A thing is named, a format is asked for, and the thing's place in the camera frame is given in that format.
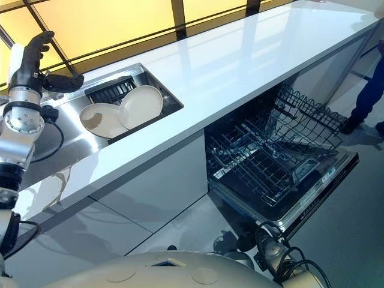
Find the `wire rack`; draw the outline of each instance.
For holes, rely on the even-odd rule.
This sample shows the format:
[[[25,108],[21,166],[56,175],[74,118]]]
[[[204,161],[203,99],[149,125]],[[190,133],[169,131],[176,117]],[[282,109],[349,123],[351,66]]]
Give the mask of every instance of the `wire rack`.
[[[319,163],[337,153],[346,118],[283,88],[272,112],[251,115],[221,135],[208,136],[209,172],[232,171],[251,193],[275,206]]]
[[[85,94],[92,103],[120,105],[122,99],[135,87],[136,84],[133,81],[133,78],[127,76],[87,89]]]

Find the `dishwasher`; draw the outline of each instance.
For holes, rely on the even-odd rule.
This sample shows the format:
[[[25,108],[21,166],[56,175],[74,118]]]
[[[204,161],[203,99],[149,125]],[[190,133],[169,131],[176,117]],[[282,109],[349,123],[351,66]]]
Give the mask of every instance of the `dishwasher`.
[[[346,118],[276,86],[205,129],[209,189],[287,238],[358,164],[340,148]]]

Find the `black cable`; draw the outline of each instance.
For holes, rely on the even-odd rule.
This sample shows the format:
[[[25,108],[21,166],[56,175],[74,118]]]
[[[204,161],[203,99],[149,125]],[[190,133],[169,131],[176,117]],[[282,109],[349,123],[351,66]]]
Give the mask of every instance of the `black cable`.
[[[272,226],[272,227],[276,228],[279,231],[280,234],[278,236],[274,236],[273,233],[272,233],[272,237],[276,240],[276,242],[278,242],[279,237],[283,237],[284,245],[286,247],[290,248],[290,245],[289,245],[288,241],[286,240],[285,236],[283,235],[283,231],[281,231],[280,227],[278,227],[275,223],[273,223],[271,221],[262,222],[258,226],[258,228],[256,229],[256,247],[257,247],[257,250],[259,251],[259,253],[262,255],[262,259],[264,259],[264,260],[265,260],[265,253],[264,253],[264,249],[262,248],[262,243],[261,243],[261,240],[260,240],[260,233],[262,231],[267,233],[266,230],[262,229],[262,227],[265,226],[265,225],[269,225],[269,226]],[[277,278],[277,274],[276,274],[276,272],[274,271],[273,268],[271,268],[269,265],[267,265],[267,269],[268,269],[269,273],[271,273],[271,275],[274,278]]]
[[[325,275],[325,272],[323,271],[323,269],[320,268],[320,266],[319,266],[318,264],[316,264],[316,263],[314,263],[312,260],[308,260],[308,259],[305,259],[305,260],[301,260],[301,261],[296,262],[296,263],[289,269],[289,271],[288,271],[288,273],[287,273],[287,276],[286,276],[285,279],[283,279],[283,281],[288,280],[289,276],[294,272],[294,270],[295,270],[297,267],[299,267],[299,266],[301,266],[301,265],[303,265],[303,264],[310,264],[310,265],[314,266],[314,267],[320,272],[320,274],[322,275],[322,277],[324,278],[324,280],[325,280],[325,284],[326,284],[327,288],[331,288],[331,283],[329,282],[329,280],[328,280],[327,276]]]
[[[287,256],[288,256],[291,252],[293,252],[293,251],[298,251],[298,252],[300,253],[300,255],[301,255],[301,258],[302,258],[303,260],[306,260],[306,259],[305,259],[305,256],[304,256],[304,253],[302,252],[302,250],[301,250],[300,248],[298,248],[298,247],[290,247],[290,248],[283,254],[283,256],[282,256],[281,259],[280,259],[279,264],[277,265],[277,269],[276,269],[276,278],[275,278],[275,281],[276,281],[276,282],[281,283],[281,279],[284,278],[284,275],[285,275],[285,273],[287,272],[287,269],[290,268],[290,267],[288,267],[288,265],[295,264],[295,262],[293,262],[293,261],[289,261],[289,263],[284,262],[284,261],[286,261]],[[305,267],[306,267],[307,270],[310,270],[309,267],[308,267],[308,264],[307,264],[307,263],[305,264]]]
[[[48,124],[51,124],[53,126],[56,127],[56,129],[59,131],[60,133],[60,137],[61,137],[61,140],[60,140],[60,144],[59,146],[53,150],[50,154],[46,155],[46,156],[43,156],[39,159],[36,159],[36,160],[32,160],[31,163],[36,163],[36,162],[40,162],[40,161],[43,161],[45,159],[48,159],[49,157],[53,156],[56,152],[58,152],[60,150],[60,148],[62,147],[62,145],[64,144],[64,133],[63,131],[61,130],[61,128],[56,124],[56,123],[53,123],[53,122],[47,122]]]
[[[22,244],[19,248],[13,250],[11,253],[4,256],[4,260],[8,259],[9,257],[15,255],[17,252],[19,252],[21,249],[23,249],[25,246],[27,246],[28,243],[30,243],[37,235],[41,233],[41,227],[38,223],[33,221],[20,221],[20,223],[23,224],[30,224],[36,227],[35,231],[32,233],[32,235]]]

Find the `sink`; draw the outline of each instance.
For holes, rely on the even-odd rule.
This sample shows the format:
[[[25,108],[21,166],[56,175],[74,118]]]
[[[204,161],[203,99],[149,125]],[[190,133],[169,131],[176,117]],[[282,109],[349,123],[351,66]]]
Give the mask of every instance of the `sink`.
[[[135,86],[151,85],[157,88],[163,97],[163,109],[160,116],[131,129],[113,139],[106,139],[90,133],[80,122],[79,115],[84,107],[95,102],[119,104],[119,99],[100,98],[95,100],[93,95],[105,89],[114,89],[122,98],[128,92],[118,85],[126,80],[132,81]],[[50,158],[41,162],[32,163],[23,177],[21,189],[58,172],[80,161],[81,159],[103,149],[104,147],[133,134],[151,123],[164,118],[181,108],[183,105],[172,93],[162,85],[142,64],[134,64],[114,73],[86,82],[83,87],[68,94],[44,93],[41,99],[43,105],[51,105],[59,110],[56,124],[64,133],[64,144],[61,149]],[[36,142],[35,158],[41,158],[52,152],[60,143],[60,133],[52,125],[46,124],[41,136]]]

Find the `kitchen counter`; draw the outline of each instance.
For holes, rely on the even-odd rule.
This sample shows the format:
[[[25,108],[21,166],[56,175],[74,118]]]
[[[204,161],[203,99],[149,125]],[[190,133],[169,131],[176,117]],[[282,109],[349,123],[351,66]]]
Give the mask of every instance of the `kitchen counter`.
[[[378,21],[374,12],[300,0],[86,73],[90,81],[140,62],[184,108],[21,191],[15,212],[45,221],[362,36]]]

